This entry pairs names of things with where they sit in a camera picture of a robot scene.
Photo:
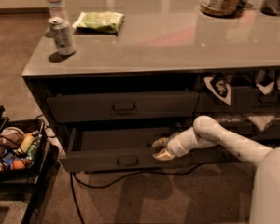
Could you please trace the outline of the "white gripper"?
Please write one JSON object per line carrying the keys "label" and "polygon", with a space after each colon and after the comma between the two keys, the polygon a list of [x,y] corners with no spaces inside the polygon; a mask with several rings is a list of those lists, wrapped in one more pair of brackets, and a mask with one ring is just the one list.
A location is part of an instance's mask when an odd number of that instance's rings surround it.
{"label": "white gripper", "polygon": [[170,161],[175,157],[187,155],[191,150],[198,148],[200,138],[194,132],[193,128],[189,128],[182,133],[175,133],[168,137],[162,137],[152,143],[153,148],[166,147],[161,151],[153,154],[158,161]]}

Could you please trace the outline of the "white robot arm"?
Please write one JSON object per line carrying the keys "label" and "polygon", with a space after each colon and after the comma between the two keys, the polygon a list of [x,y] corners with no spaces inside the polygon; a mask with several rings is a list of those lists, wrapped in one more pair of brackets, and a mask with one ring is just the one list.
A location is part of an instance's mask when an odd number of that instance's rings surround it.
{"label": "white robot arm", "polygon": [[169,161],[191,150],[221,145],[256,168],[249,224],[280,224],[280,147],[271,148],[223,128],[209,116],[199,116],[182,133],[153,142],[153,157]]}

